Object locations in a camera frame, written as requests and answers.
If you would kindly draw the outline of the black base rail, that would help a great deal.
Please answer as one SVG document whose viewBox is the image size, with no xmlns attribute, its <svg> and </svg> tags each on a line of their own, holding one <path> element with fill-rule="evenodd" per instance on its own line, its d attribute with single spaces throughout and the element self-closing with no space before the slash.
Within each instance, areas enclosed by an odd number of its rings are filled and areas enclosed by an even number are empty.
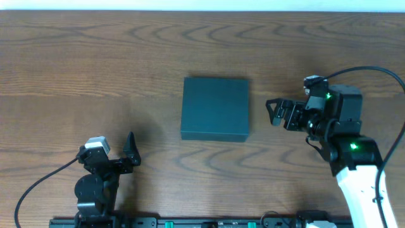
<svg viewBox="0 0 405 228">
<path fill-rule="evenodd" d="M 50 228 L 107 227 L 107 228 L 276 228 L 276 227 L 353 227 L 349 217 L 332 217 L 325 211 L 300 211 L 294 216 L 277 212 L 265 212 L 260 218 L 217 217 L 217 218 L 159 218 L 159 217 L 119 217 L 54 218 Z"/>
</svg>

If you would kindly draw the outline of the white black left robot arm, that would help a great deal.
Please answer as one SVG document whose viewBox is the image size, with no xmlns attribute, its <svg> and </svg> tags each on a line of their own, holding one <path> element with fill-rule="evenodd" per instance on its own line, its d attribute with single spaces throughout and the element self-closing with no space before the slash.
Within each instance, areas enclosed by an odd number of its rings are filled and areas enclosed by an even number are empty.
<svg viewBox="0 0 405 228">
<path fill-rule="evenodd" d="M 125 157 L 110 160 L 110 146 L 104 136 L 90 138 L 76 158 L 89 174 L 75 184 L 78 213 L 75 227 L 131 227 L 130 219 L 115 211 L 120 176 L 131 174 L 141 164 L 133 132 L 123 147 Z"/>
</svg>

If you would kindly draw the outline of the black gift box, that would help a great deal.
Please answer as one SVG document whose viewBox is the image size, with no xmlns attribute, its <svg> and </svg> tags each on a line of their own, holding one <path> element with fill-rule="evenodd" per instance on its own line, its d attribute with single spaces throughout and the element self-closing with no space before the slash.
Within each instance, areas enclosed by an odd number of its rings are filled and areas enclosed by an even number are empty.
<svg viewBox="0 0 405 228">
<path fill-rule="evenodd" d="M 184 78 L 183 140 L 243 143 L 249 137 L 249 81 Z"/>
</svg>

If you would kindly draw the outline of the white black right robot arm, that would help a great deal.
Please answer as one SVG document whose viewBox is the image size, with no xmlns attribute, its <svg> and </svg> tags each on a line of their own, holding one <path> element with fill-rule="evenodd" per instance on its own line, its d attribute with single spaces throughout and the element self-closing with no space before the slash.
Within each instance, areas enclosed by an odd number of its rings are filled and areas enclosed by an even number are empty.
<svg viewBox="0 0 405 228">
<path fill-rule="evenodd" d="M 355 227 L 397 227 L 390 205 L 377 143 L 361 135 L 363 97 L 357 87 L 320 84 L 304 87 L 307 101 L 284 98 L 266 102 L 270 122 L 286 130 L 306 132 L 306 142 L 330 165 L 344 194 Z"/>
</svg>

